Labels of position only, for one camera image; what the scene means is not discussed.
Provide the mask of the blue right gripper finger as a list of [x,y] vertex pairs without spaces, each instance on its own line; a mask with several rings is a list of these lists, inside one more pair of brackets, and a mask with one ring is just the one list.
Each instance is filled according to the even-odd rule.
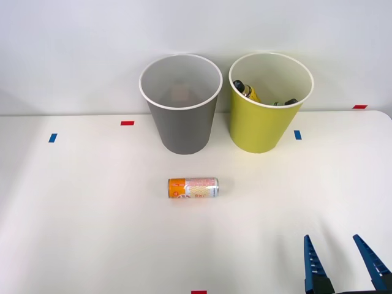
[[358,234],[353,236],[353,240],[362,256],[374,288],[391,290],[391,271]]
[[304,236],[304,270],[305,293],[335,293],[333,285],[321,264],[309,235]]

